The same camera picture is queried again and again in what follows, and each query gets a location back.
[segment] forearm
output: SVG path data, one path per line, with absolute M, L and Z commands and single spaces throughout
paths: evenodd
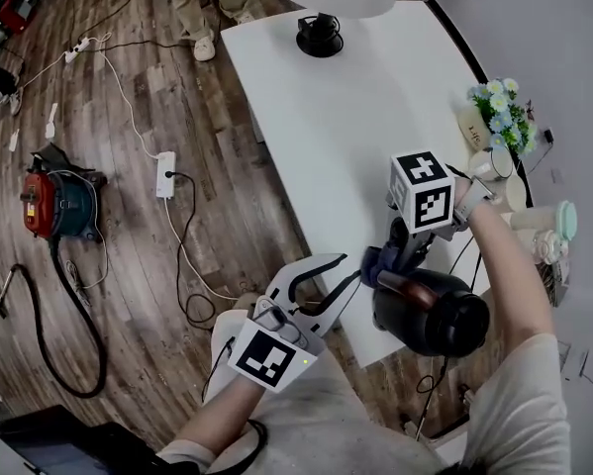
M 507 352 L 535 334 L 553 333 L 543 283 L 516 234 L 486 203 L 474 209 L 469 225 L 485 262 Z
M 240 436 L 264 391 L 244 376 L 237 376 L 197 412 L 176 439 L 194 441 L 219 456 Z

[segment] flower vase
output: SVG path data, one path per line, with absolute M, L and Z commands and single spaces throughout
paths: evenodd
M 475 151 L 490 145 L 492 133 L 485 125 L 481 112 L 476 106 L 468 106 L 458 114 L 458 126 Z

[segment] vacuum hose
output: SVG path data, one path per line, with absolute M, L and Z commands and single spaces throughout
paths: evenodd
M 62 377 L 58 374 L 58 371 L 56 371 L 56 368 L 54 368 L 52 366 L 51 361 L 49 359 L 48 346 L 46 345 L 46 340 L 43 335 L 43 320 L 41 318 L 41 307 L 39 305 L 39 294 L 37 293 L 35 282 L 33 281 L 32 277 L 30 276 L 30 273 L 28 272 L 28 269 L 25 266 L 23 266 L 21 264 L 15 264 L 13 266 L 13 270 L 15 267 L 17 267 L 17 269 L 19 271 L 21 271 L 21 274 L 23 275 L 24 279 L 26 280 L 26 283 L 28 284 L 28 288 L 30 289 L 30 296 L 32 297 L 32 305 L 33 305 L 34 311 L 35 311 L 35 326 L 37 328 L 37 342 L 39 344 L 39 350 L 41 351 L 41 356 L 43 358 L 44 363 L 48 367 L 49 372 L 56 379 L 56 381 L 60 384 L 60 386 L 65 391 L 67 391 L 69 394 L 71 394 L 72 396 L 75 396 L 76 398 L 81 398 L 81 399 L 93 398 L 94 396 L 97 396 L 98 394 L 100 394 L 100 391 L 102 391 L 103 388 L 105 387 L 105 380 L 107 378 L 107 349 L 105 348 L 105 344 L 103 343 L 100 333 L 96 329 L 96 326 L 94 325 L 93 321 L 89 317 L 89 314 L 85 310 L 85 307 L 80 303 L 80 301 L 78 300 L 78 296 L 76 296 L 75 292 L 72 290 L 71 286 L 69 285 L 69 282 L 67 281 L 67 277 L 65 276 L 65 273 L 62 269 L 62 265 L 60 264 L 60 261 L 58 259 L 58 243 L 59 242 L 60 242 L 59 237 L 54 237 L 49 241 L 49 255 L 51 257 L 51 262 L 54 265 L 54 269 L 56 270 L 58 279 L 60 280 L 60 283 L 62 284 L 63 288 L 67 292 L 69 299 L 71 299 L 74 306 L 78 310 L 78 313 L 80 314 L 82 319 L 85 321 L 85 324 L 87 325 L 87 328 L 89 329 L 89 332 L 91 333 L 91 336 L 93 337 L 94 342 L 96 344 L 96 348 L 98 350 L 98 364 L 99 364 L 98 379 L 96 381 L 95 387 L 91 391 L 80 392 L 80 391 L 77 391 L 76 389 L 73 389 L 62 379 Z

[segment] white wall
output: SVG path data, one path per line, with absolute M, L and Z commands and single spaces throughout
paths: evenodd
M 538 204 L 575 202 L 579 229 L 571 245 L 571 287 L 555 319 L 558 337 L 591 348 L 593 378 L 593 0 L 437 0 L 489 77 L 518 80 L 534 101 L 555 146 L 530 185 Z M 529 170 L 544 149 L 525 162 Z M 555 184 L 551 170 L 560 172 Z M 565 383 L 573 471 L 593 473 L 593 387 Z

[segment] white table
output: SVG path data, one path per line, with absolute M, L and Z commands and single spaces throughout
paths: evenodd
M 476 79 L 423 2 L 398 2 L 383 16 L 341 20 L 345 48 L 313 58 L 296 46 L 298 11 L 223 31 L 226 48 L 312 253 L 344 252 L 324 276 L 328 290 L 382 246 L 391 210 L 390 155 L 429 148 L 465 169 L 472 154 L 456 123 Z M 448 272 L 469 240 L 438 240 L 426 267 Z M 457 265 L 470 283 L 473 242 Z M 489 288 L 483 264 L 474 291 Z M 341 322 L 360 366 L 403 343 L 372 323 L 372 290 L 360 286 Z

